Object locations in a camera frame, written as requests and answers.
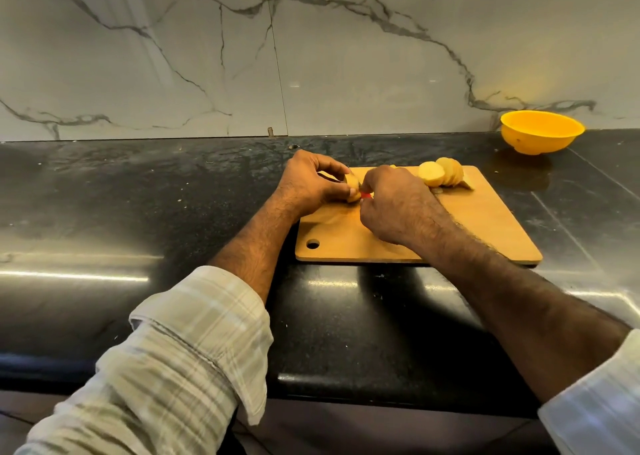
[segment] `cuff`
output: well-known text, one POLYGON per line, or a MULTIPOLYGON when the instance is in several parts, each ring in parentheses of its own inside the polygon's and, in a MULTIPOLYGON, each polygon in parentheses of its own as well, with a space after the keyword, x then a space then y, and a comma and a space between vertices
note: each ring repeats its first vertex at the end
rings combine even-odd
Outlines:
POLYGON ((538 416, 568 453, 636 453, 640 330, 632 330, 611 359, 542 406, 538 416))
POLYGON ((148 297, 129 316, 154 322, 226 376, 257 424, 267 397, 269 314, 253 289, 234 274, 201 266, 172 289, 148 297))

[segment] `floor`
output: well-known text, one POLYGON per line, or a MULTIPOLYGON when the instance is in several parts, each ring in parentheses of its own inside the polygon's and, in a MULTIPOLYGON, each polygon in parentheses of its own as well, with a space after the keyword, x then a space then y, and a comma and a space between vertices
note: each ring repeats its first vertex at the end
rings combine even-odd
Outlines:
MULTIPOLYGON (((0 455, 12 454, 62 400, 0 392, 0 455)), ((248 427, 240 414, 234 432, 248 455, 557 453, 533 420, 276 399, 260 425, 248 427)))

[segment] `bowl rim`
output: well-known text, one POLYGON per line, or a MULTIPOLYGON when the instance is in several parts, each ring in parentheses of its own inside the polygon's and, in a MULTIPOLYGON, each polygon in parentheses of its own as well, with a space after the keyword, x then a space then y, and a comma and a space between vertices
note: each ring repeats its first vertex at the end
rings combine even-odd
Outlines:
POLYGON ((560 113, 553 113, 551 111, 539 111, 539 110, 533 110, 533 109, 522 109, 522 110, 514 110, 514 111, 509 111, 508 113, 503 114, 502 116, 500 116, 500 122, 507 127, 510 127, 511 129, 513 129, 514 131, 517 131, 518 133, 523 133, 525 135, 532 135, 532 136, 540 136, 542 138, 572 138, 575 136, 580 136, 582 135, 585 130, 586 127, 577 119, 573 119, 569 116, 565 116, 563 114, 560 113), (576 131, 571 131, 570 133, 565 133, 563 135, 556 135, 556 136, 548 136, 542 133, 536 133, 536 132, 532 132, 532 131, 522 131, 521 129, 518 129, 517 127, 514 127, 512 125, 510 125, 508 122, 505 122, 505 118, 508 120, 509 116, 515 115, 515 114, 523 114, 523 113, 527 113, 527 114, 550 114, 553 115, 554 117, 560 119, 560 120, 565 120, 568 122, 571 122, 572 125, 578 125, 578 128, 580 129, 580 131, 576 132, 576 131))

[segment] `hairy forearm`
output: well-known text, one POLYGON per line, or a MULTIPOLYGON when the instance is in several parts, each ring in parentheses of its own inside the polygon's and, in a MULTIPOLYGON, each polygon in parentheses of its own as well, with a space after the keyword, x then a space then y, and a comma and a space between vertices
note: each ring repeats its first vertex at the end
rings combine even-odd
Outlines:
POLYGON ((280 248, 296 220, 276 192, 210 264, 235 274, 266 303, 280 248))
POLYGON ((630 330, 457 225, 420 235, 414 250, 467 299, 542 402, 609 359, 630 330))

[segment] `hand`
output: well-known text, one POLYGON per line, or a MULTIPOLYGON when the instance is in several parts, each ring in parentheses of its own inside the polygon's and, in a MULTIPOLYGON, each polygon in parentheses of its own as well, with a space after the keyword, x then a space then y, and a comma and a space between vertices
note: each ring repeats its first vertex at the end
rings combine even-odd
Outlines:
POLYGON ((360 192, 375 192, 374 199, 361 200, 360 220, 382 241, 415 251, 442 228, 455 227, 429 187, 406 168, 382 165, 370 170, 360 192))
POLYGON ((273 196, 287 211, 291 211, 294 222, 304 215, 314 213, 330 200, 347 200, 350 195, 356 194, 356 190, 346 183, 335 183, 322 178, 317 174, 320 171, 327 172, 338 180, 350 173, 347 165, 305 150, 298 150, 287 162, 273 196))

